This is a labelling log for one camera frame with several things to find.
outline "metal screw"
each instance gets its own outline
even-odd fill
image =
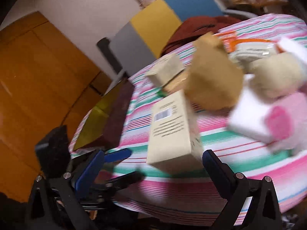
[[[72,174],[69,173],[69,172],[66,172],[66,173],[64,173],[64,175],[63,175],[63,177],[64,177],[65,179],[68,179],[68,178],[70,178],[71,176],[72,176]]]
[[[269,176],[265,176],[264,179],[267,181],[267,182],[271,182],[272,179],[269,177]]]
[[[37,182],[39,182],[39,181],[41,180],[41,178],[42,178],[42,177],[41,177],[40,175],[38,175],[38,176],[36,177],[35,180],[36,180]]]
[[[238,179],[243,179],[244,175],[242,173],[236,173],[235,175]]]

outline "cream cardboard box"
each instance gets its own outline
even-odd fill
[[[147,164],[168,174],[204,168],[196,116],[183,90],[152,107]]]
[[[183,69],[184,67],[179,56],[175,53],[170,53],[158,59],[145,75],[156,87],[160,87],[168,83]]]

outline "table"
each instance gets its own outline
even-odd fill
[[[221,32],[232,30],[237,31],[239,39],[262,38],[278,41],[283,35],[307,47],[307,26],[294,16],[268,14],[226,27]],[[174,52],[187,66],[191,63],[194,51],[193,43],[189,43]],[[219,196],[205,170],[171,177],[146,165],[151,107],[162,99],[157,94],[159,88],[155,88],[144,75],[153,64],[130,78],[135,91],[121,143],[118,148],[111,150],[129,148],[132,155],[117,165],[105,166],[96,181],[135,170],[142,171],[146,175],[145,180],[118,192],[114,200],[117,205],[166,222],[210,226],[226,200]],[[307,151],[302,151],[297,156],[291,156],[288,150],[271,153],[264,143],[228,131],[227,114],[214,116],[196,105],[194,109],[204,150],[212,149],[234,172],[242,172],[248,178],[262,179],[265,175],[270,176],[281,212],[295,206],[307,195]],[[70,144],[70,151],[81,128],[82,124]],[[72,157],[83,152],[84,150],[79,150],[72,153]],[[250,199],[247,199],[236,224],[242,223],[249,203]]]

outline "barcode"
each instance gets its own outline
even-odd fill
[[[165,118],[165,117],[169,117],[171,115],[172,115],[172,109],[168,108],[168,109],[161,111],[161,112],[157,113],[156,115],[154,115],[154,121],[160,120],[160,119]]]

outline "yellow panel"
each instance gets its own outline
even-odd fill
[[[164,0],[156,0],[130,22],[156,58],[182,23]]]

